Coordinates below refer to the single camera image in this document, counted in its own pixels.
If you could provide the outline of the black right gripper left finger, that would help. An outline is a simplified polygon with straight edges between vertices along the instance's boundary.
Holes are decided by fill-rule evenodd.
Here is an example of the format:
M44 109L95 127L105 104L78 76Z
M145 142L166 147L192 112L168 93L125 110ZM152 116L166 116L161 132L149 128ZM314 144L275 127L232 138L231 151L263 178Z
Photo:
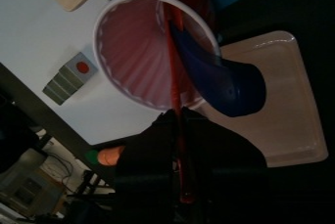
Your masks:
M173 224L177 117L162 113L128 142L115 168L115 224Z

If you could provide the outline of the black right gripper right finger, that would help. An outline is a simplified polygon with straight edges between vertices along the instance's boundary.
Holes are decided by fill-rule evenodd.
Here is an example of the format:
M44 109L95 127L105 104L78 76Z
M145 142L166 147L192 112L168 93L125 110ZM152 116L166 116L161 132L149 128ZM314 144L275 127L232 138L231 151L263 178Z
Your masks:
M204 224L264 224L267 163L239 133L182 109Z

